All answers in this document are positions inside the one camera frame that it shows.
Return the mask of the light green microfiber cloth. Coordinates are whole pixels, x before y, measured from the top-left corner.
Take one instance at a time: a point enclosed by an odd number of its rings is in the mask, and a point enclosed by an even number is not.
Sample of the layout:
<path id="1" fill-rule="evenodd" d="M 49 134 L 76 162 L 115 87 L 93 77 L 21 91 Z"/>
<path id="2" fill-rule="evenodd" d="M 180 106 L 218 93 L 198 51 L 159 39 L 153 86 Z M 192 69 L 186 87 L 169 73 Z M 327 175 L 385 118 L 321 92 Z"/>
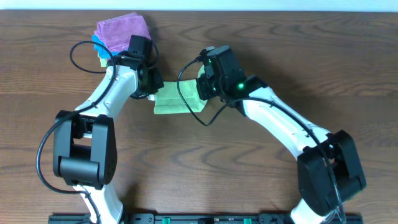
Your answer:
<path id="1" fill-rule="evenodd" d="M 195 79 L 179 81 L 180 92 L 194 113 L 201 112 L 207 101 L 201 100 Z M 189 113 L 189 109 L 181 99 L 177 82 L 164 82 L 164 87 L 155 94 L 154 114 Z"/>

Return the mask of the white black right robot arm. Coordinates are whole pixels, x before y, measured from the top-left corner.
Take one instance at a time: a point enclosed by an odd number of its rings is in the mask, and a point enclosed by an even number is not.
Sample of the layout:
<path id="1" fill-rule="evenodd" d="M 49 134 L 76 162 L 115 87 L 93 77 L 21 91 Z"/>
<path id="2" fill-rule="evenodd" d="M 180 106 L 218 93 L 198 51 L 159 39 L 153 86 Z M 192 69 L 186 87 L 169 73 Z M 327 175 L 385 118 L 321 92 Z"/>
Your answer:
<path id="1" fill-rule="evenodd" d="M 331 133 L 284 103 L 266 83 L 247 77 L 232 49 L 207 47 L 196 62 L 200 99 L 219 97 L 227 107 L 257 122 L 279 140 L 297 161 L 301 201 L 292 223 L 356 223 L 343 204 L 367 186 L 354 139 L 344 130 Z"/>

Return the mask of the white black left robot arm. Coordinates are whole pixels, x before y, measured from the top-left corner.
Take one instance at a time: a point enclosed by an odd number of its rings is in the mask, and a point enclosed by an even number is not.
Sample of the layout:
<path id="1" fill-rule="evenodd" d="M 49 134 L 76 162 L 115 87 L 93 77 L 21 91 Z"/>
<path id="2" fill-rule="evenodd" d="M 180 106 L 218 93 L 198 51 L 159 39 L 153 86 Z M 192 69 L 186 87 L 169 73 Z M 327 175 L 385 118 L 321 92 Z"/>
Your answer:
<path id="1" fill-rule="evenodd" d="M 104 78 L 74 111 L 55 118 L 53 173 L 83 197 L 91 223 L 120 223 L 123 204 L 112 178 L 117 166 L 114 122 L 125 102 L 157 93 L 163 81 L 151 53 L 153 42 L 132 35 L 127 50 L 111 55 Z"/>

